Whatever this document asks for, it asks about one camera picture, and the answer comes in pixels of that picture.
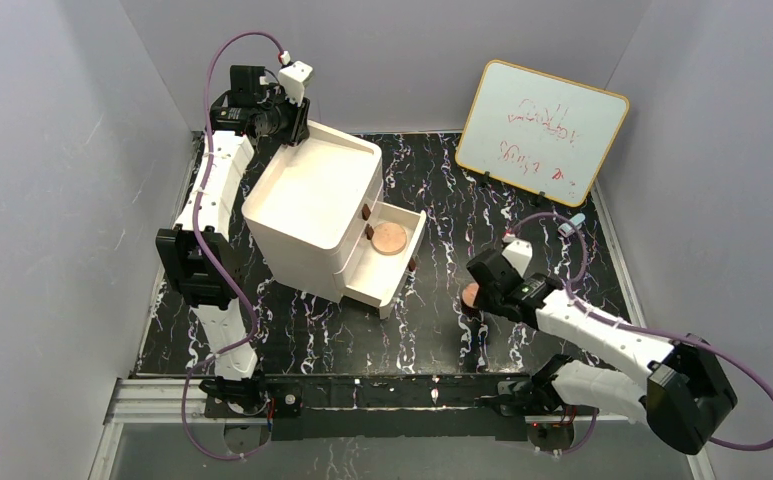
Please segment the large round pink compact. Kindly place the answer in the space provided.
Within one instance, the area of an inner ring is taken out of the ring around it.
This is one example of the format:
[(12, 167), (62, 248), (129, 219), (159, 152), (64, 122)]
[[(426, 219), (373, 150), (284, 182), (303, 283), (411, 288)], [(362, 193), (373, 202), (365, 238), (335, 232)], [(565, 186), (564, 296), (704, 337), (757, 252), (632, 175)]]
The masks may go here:
[(384, 222), (373, 229), (370, 239), (374, 250), (385, 256), (401, 253), (408, 242), (404, 228), (395, 222)]

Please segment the white three-drawer organizer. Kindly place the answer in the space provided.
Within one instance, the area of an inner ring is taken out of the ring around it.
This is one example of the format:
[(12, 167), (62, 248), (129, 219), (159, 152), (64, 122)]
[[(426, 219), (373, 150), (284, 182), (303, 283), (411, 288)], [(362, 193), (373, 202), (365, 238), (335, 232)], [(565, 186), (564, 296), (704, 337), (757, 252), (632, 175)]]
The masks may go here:
[(337, 302), (346, 268), (383, 186), (382, 150), (317, 122), (296, 146), (280, 146), (242, 213), (273, 278)]

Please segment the white bottom drawer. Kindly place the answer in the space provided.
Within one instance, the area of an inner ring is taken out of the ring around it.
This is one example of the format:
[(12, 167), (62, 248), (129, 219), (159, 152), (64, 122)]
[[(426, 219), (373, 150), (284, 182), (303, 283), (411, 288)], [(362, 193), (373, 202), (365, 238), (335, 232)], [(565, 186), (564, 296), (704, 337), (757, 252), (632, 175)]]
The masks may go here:
[(397, 255), (381, 255), (366, 238), (364, 227), (346, 268), (337, 275), (344, 283), (343, 295), (375, 308), (380, 319), (389, 318), (399, 291), (411, 273), (407, 264), (411, 258), (416, 260), (426, 220), (424, 211), (414, 212), (377, 202), (365, 227), (371, 225), (375, 228), (384, 222), (398, 223), (406, 231), (407, 245)]

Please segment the small round pink compact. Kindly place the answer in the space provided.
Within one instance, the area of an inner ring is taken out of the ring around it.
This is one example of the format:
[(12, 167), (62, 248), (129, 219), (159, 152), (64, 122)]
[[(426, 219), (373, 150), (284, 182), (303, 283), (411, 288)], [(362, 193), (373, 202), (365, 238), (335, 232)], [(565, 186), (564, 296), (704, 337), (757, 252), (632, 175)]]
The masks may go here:
[(476, 298), (479, 291), (479, 285), (475, 282), (468, 284), (461, 292), (461, 311), (463, 314), (477, 317), (480, 310), (476, 306)]

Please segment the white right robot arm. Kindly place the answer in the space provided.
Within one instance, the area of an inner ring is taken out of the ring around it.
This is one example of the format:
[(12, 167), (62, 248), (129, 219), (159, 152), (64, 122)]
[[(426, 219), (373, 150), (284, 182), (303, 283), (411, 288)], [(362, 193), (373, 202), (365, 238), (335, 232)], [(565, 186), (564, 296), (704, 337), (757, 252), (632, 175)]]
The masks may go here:
[(505, 382), (483, 399), (501, 414), (588, 406), (643, 423), (674, 450), (695, 455), (737, 406), (719, 360), (697, 337), (663, 340), (626, 331), (619, 321), (604, 324), (578, 307), (561, 281), (527, 276), (501, 251), (482, 252), (467, 269), (480, 311), (572, 342), (606, 364), (556, 354), (528, 379)]

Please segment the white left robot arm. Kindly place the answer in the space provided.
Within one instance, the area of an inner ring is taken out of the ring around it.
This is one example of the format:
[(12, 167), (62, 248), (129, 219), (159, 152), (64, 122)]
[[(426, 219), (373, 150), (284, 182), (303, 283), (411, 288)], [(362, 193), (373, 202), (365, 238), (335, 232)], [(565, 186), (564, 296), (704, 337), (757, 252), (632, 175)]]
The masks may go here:
[(168, 284), (198, 318), (210, 345), (204, 364), (227, 382), (251, 378), (258, 363), (250, 344), (255, 330), (242, 319), (256, 316), (241, 300), (244, 261), (229, 240), (233, 208), (260, 138), (288, 146), (308, 138), (305, 90), (313, 73), (302, 61), (284, 61), (277, 74), (262, 66), (231, 66), (228, 90), (204, 97), (209, 130), (195, 184), (173, 226), (155, 238)]

